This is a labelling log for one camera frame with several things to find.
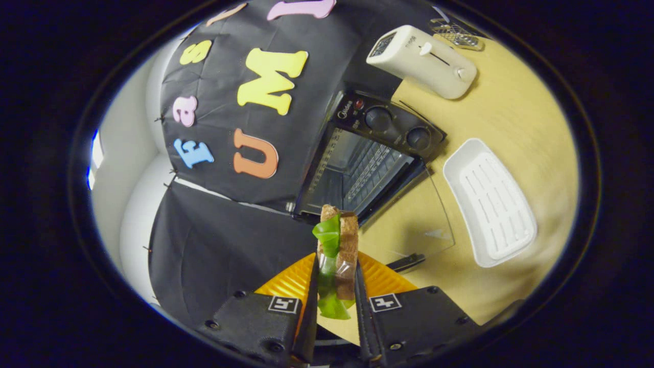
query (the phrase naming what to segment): sandwich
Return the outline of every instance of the sandwich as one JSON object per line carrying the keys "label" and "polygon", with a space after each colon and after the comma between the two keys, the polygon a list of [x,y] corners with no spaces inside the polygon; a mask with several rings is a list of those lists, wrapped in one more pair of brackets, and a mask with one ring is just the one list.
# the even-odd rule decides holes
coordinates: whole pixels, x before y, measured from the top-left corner
{"label": "sandwich", "polygon": [[320,315],[347,320],[354,304],[354,272],[358,258],[358,219],[328,204],[313,229],[318,238],[318,307]]}

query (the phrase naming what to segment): letter m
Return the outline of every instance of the letter m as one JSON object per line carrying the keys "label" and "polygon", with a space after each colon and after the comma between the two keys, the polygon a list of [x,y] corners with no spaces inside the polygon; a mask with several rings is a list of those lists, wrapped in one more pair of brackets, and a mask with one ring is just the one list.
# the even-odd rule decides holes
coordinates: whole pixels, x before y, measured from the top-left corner
{"label": "letter m", "polygon": [[243,106],[248,102],[258,103],[276,109],[278,114],[286,115],[290,107],[290,94],[281,96],[272,93],[290,90],[295,87],[278,71],[283,71],[291,78],[299,77],[309,53],[298,51],[294,54],[285,52],[266,52],[253,48],[245,60],[245,66],[259,74],[261,78],[242,84],[237,93],[237,101]]}

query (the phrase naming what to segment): orange letter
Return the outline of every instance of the orange letter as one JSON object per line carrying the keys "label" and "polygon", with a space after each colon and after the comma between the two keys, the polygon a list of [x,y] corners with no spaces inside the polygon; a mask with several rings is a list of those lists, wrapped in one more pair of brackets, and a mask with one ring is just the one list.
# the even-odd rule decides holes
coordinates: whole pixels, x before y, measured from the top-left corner
{"label": "orange letter", "polygon": [[267,179],[277,172],[277,163],[279,162],[279,155],[275,146],[263,139],[247,136],[242,130],[237,129],[234,131],[234,145],[236,148],[242,146],[252,147],[264,153],[266,159],[263,164],[247,160],[241,156],[240,153],[234,154],[234,170],[237,173],[245,172],[252,176]]}

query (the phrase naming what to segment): foam letter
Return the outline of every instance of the foam letter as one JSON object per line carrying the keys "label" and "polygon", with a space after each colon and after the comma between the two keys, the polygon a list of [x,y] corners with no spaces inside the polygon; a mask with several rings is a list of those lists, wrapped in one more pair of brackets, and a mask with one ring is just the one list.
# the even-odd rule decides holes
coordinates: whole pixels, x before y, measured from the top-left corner
{"label": "foam letter", "polygon": [[264,163],[259,164],[258,162],[243,158],[240,153],[236,152],[234,154],[234,170],[237,173],[245,172],[246,174],[262,179],[267,179],[275,175],[275,172],[277,172],[277,163],[279,162],[279,155],[275,146],[263,139],[247,136],[240,129],[234,132],[234,145],[236,148],[247,146],[257,149],[263,152],[266,157]]}
{"label": "foam letter", "polygon": [[186,164],[186,167],[189,169],[193,168],[193,165],[197,164],[198,162],[213,162],[213,156],[211,156],[209,148],[202,142],[200,142],[198,148],[196,148],[195,141],[187,141],[186,143],[182,144],[182,140],[177,138],[173,142],[173,145],[175,146],[179,156]]}
{"label": "foam letter", "polygon": [[268,12],[268,20],[273,20],[288,14],[310,14],[321,19],[329,15],[336,5],[336,0],[302,1],[299,3],[285,3],[280,1]]}
{"label": "foam letter", "polygon": [[304,63],[309,53],[298,51],[295,54],[284,52],[266,52],[260,48],[253,48],[245,60],[245,66],[259,74],[261,78],[242,84],[236,95],[239,105],[248,102],[258,103],[277,110],[280,115],[286,115],[290,107],[290,94],[281,96],[271,95],[273,92],[290,90],[295,87],[293,82],[278,73],[283,71],[291,78],[302,73]]}
{"label": "foam letter", "polygon": [[196,118],[195,110],[198,106],[198,100],[195,96],[189,98],[178,97],[173,103],[173,119],[181,122],[184,126],[193,125]]}
{"label": "foam letter", "polygon": [[206,40],[198,44],[192,44],[184,50],[182,57],[179,58],[179,63],[182,65],[190,63],[199,63],[207,57],[209,49],[211,48],[211,41]]}

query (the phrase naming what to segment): table surface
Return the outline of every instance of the table surface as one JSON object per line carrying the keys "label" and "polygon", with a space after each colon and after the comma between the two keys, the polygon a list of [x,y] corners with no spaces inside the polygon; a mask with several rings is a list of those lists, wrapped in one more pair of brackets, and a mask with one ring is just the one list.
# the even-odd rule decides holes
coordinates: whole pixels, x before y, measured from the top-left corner
{"label": "table surface", "polygon": [[[435,38],[448,41],[435,35]],[[393,101],[412,108],[447,132],[445,145],[420,182],[360,232],[359,249],[382,263],[417,251],[426,261],[403,274],[417,287],[436,285],[478,324],[547,276],[566,244],[576,216],[579,170],[568,123],[550,91],[516,55],[492,40],[485,50],[456,51],[478,69],[470,90],[458,100],[402,82]],[[504,163],[523,190],[538,225],[535,241],[520,255],[492,268],[475,262],[468,230],[442,169],[467,140],[479,138]],[[318,323],[359,343],[356,308],[352,319]]]}

